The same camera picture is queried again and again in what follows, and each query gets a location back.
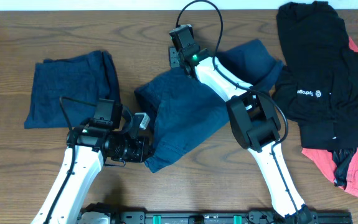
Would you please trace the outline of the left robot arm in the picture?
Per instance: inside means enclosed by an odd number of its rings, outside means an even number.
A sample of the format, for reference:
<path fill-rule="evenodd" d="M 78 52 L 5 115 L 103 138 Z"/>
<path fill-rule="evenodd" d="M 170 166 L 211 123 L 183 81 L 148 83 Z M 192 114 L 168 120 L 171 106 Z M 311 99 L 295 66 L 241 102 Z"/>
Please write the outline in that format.
<path fill-rule="evenodd" d="M 119 223 L 109 205 L 85 197 L 103 167 L 124 167 L 151 157 L 149 138 L 139 135 L 150 122 L 146 113 L 132 113 L 118 101 L 100 99 L 95 114 L 69 126 L 67 148 L 58 176 L 33 223 Z"/>

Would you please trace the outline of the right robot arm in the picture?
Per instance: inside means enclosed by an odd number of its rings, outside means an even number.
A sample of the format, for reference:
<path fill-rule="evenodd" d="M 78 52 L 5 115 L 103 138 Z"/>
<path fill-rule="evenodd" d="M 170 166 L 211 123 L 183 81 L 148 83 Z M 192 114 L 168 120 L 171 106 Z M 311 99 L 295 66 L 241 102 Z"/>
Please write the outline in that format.
<path fill-rule="evenodd" d="M 169 33 L 177 62 L 186 74 L 207 85 L 226 103 L 232 133 L 256 160 L 283 223 L 311 223 L 313 215 L 294 186 L 279 135 L 282 110 L 266 93 L 227 70 L 194 40 L 192 26 L 177 25 Z"/>

